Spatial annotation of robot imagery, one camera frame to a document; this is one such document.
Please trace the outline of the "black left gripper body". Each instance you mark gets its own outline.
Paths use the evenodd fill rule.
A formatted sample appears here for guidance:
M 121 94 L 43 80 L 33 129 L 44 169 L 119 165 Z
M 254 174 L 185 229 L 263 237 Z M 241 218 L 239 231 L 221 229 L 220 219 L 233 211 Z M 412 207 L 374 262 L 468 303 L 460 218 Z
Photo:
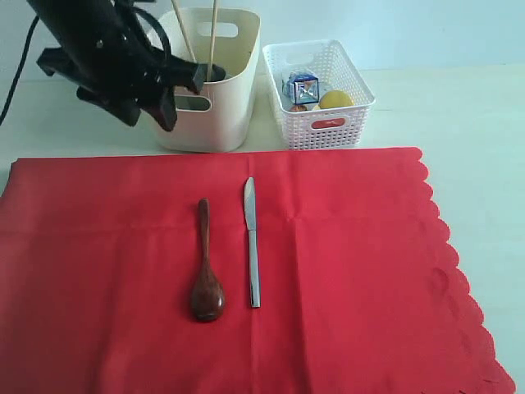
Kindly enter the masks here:
M 77 96 L 133 126 L 139 98 L 165 86 L 170 43 L 158 21 L 132 1 L 32 1 L 59 43 L 37 60 L 48 75 L 78 86 Z

